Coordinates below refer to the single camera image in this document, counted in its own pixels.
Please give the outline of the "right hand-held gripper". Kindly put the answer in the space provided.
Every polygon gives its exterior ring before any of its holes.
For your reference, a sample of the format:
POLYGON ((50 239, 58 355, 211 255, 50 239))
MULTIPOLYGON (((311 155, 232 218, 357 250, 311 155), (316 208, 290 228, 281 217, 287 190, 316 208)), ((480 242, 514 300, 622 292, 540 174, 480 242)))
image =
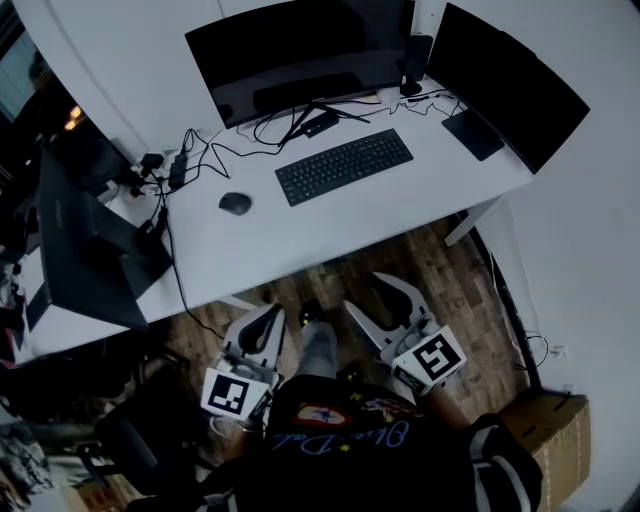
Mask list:
POLYGON ((372 274, 372 283, 393 323, 414 324, 402 332, 400 327, 383 328, 348 300, 343 302, 346 312, 382 350, 381 361, 391 375, 425 396, 457 373, 467 362, 466 355, 452 330, 427 314, 426 301, 416 287, 382 272, 372 274))

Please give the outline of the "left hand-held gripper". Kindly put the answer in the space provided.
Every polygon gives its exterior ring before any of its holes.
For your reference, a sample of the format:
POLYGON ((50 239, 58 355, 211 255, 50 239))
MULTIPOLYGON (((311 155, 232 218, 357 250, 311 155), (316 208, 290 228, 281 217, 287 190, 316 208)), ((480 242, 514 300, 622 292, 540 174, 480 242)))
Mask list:
POLYGON ((252 309, 234 321, 214 367, 206 370, 201 407, 239 422, 260 416, 281 383, 277 361, 285 330, 280 304, 252 309))

